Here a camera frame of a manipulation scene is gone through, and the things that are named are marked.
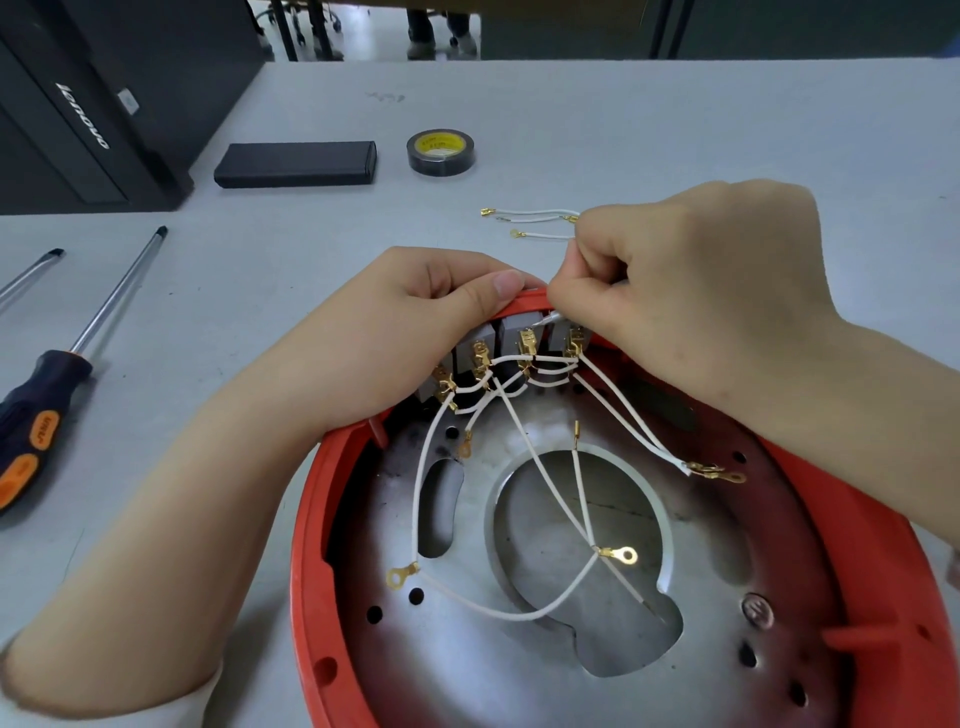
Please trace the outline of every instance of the person's leg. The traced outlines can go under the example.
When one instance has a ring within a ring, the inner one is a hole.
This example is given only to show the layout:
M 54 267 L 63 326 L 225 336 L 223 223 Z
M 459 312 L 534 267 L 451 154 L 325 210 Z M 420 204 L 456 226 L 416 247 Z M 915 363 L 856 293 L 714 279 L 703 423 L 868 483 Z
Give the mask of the person's leg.
M 465 56 L 477 55 L 477 42 L 470 34 L 470 16 L 467 12 L 448 12 L 446 27 L 457 39 L 457 48 Z
M 437 41 L 433 37 L 433 25 L 426 11 L 407 11 L 407 35 L 410 37 L 408 59 L 432 61 L 436 57 Z

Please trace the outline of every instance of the right hand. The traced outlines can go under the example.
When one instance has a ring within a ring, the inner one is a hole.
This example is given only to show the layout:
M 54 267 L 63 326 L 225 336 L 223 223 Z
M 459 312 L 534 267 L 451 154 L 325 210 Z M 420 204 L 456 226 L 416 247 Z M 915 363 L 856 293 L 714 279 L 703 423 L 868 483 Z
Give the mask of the right hand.
M 624 274 L 629 283 L 611 286 Z M 769 406 L 843 337 L 813 196 L 769 180 L 587 210 L 548 296 L 652 375 L 735 417 Z

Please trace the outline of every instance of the black screwdriver handle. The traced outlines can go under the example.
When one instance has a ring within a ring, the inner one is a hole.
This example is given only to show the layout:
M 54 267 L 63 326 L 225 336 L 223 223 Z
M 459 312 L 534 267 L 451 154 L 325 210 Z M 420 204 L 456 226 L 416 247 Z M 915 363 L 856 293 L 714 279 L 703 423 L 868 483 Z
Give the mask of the black screwdriver handle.
M 0 513 L 43 472 L 70 398 L 92 371 L 78 354 L 46 352 L 30 378 L 0 403 Z

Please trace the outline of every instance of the electrical tape roll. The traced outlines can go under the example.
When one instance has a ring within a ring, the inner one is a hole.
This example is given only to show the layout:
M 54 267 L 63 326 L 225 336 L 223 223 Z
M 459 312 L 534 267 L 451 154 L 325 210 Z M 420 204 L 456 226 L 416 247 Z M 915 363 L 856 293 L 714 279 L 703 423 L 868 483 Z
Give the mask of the electrical tape roll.
M 407 142 L 407 159 L 415 172 L 428 177 L 453 177 L 476 161 L 473 139 L 455 129 L 429 129 Z

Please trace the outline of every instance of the computer tower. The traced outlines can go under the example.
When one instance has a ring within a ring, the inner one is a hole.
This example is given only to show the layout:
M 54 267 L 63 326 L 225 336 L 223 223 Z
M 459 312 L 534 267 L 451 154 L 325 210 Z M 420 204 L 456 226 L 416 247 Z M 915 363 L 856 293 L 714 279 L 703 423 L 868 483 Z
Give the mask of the computer tower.
M 263 61 L 246 0 L 0 0 L 0 214 L 175 209 Z

